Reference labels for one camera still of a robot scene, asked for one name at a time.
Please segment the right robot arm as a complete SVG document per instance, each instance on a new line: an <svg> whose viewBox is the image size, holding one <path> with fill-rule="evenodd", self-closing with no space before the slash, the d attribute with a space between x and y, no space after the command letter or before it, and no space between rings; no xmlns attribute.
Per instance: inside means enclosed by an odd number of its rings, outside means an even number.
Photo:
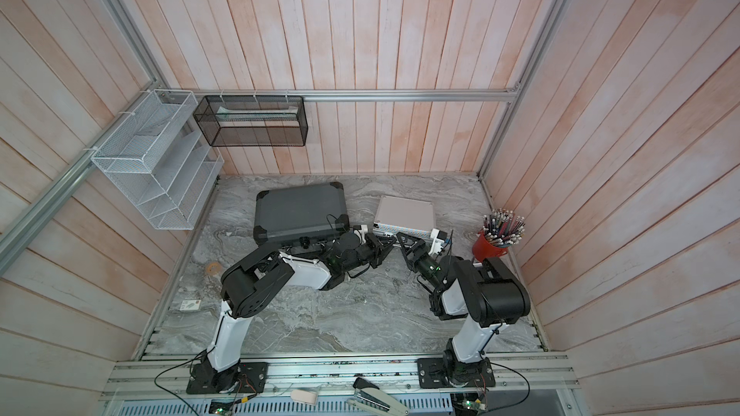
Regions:
<svg viewBox="0 0 740 416"><path fill-rule="evenodd" d="M495 386L485 350L495 335L529 315L531 300L523 284L499 258L473 262L452 254L452 245L438 238L429 245L399 232L396 239L428 294L432 313L441 321L462 320L442 356L417 360L420 387Z"/></svg>

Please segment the silver aluminium poker case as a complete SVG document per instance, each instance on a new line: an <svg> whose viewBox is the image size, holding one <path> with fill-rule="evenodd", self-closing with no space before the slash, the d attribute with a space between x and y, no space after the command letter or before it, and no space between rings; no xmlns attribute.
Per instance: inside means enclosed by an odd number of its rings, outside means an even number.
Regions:
<svg viewBox="0 0 740 416"><path fill-rule="evenodd" d="M429 201L382 196L375 215L376 233L395 235L399 232L425 240L431 239L436 227L434 204Z"/></svg>

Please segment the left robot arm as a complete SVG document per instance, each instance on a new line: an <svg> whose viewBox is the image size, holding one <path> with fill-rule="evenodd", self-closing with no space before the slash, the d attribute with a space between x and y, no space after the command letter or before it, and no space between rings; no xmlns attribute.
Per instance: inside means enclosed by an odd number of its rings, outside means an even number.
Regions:
<svg viewBox="0 0 740 416"><path fill-rule="evenodd" d="M379 267L396 243L394 236L351 230L332 240L314 258L292 255L268 242L226 270L221 278L221 312L202 360L210 381L238 372L241 347L252 318L286 286L329 291L346 279Z"/></svg>

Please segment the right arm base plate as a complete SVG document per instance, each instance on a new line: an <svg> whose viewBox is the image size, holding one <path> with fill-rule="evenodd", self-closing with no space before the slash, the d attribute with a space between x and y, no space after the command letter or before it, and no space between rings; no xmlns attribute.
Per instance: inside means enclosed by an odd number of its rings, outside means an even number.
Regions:
<svg viewBox="0 0 740 416"><path fill-rule="evenodd" d="M416 360L418 382L422 389L447 387L495 387L491 362L462 363L455 358L419 358Z"/></svg>

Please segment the dark grey poker case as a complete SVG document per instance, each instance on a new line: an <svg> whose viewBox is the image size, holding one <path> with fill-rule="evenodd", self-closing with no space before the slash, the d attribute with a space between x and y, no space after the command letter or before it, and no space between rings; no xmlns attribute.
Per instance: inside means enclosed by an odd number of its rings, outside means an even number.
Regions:
<svg viewBox="0 0 740 416"><path fill-rule="evenodd" d="M261 191L252 236L258 246L333 239L351 229L340 182Z"/></svg>

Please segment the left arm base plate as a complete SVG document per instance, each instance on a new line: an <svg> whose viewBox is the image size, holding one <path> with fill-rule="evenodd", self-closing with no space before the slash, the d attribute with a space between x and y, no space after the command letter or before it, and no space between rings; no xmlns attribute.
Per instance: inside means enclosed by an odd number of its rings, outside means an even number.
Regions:
<svg viewBox="0 0 740 416"><path fill-rule="evenodd" d="M223 372L216 372L205 359L191 369L188 395L248 392L259 394L264 391L268 376L267 362L238 362Z"/></svg>

